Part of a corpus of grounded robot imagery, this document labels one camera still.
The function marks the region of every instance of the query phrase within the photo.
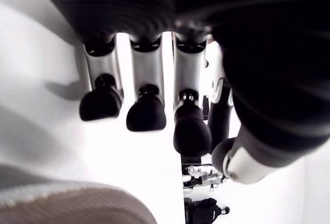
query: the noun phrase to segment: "robotic hand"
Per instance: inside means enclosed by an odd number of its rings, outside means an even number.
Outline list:
[[[136,93],[127,127],[163,129],[160,34],[172,31],[179,153],[212,152],[219,171],[250,184],[330,137],[330,0],[52,1],[85,44],[93,91],[81,101],[83,120],[119,115],[124,94],[115,38],[125,32]],[[206,126],[198,98],[209,35],[221,51]],[[233,105],[242,126],[228,139]]]

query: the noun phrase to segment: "white surface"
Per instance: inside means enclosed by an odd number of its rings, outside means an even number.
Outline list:
[[[330,223],[330,142],[306,157],[304,224]]]
[[[126,129],[134,103],[127,35],[118,39],[121,115],[114,122],[83,123],[78,100],[87,91],[86,68],[67,22],[48,0],[0,0],[0,14],[0,164],[119,186],[145,203],[159,224],[184,223],[180,156],[173,148],[170,33],[163,45],[168,125],[138,134]],[[161,194],[159,182],[147,179],[159,171],[168,179]]]

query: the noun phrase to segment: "black rubber fingertip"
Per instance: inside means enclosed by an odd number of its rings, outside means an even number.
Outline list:
[[[219,143],[212,152],[212,165],[223,173],[222,165],[226,154],[233,147],[236,137],[229,138]]]
[[[114,90],[96,89],[82,98],[79,114],[83,121],[116,118],[119,116],[121,107],[121,99]]]
[[[165,126],[164,106],[157,97],[142,97],[127,114],[126,127],[130,131],[155,131]]]
[[[200,157],[212,146],[209,128],[203,122],[203,115],[184,115],[176,119],[174,148],[186,157]]]

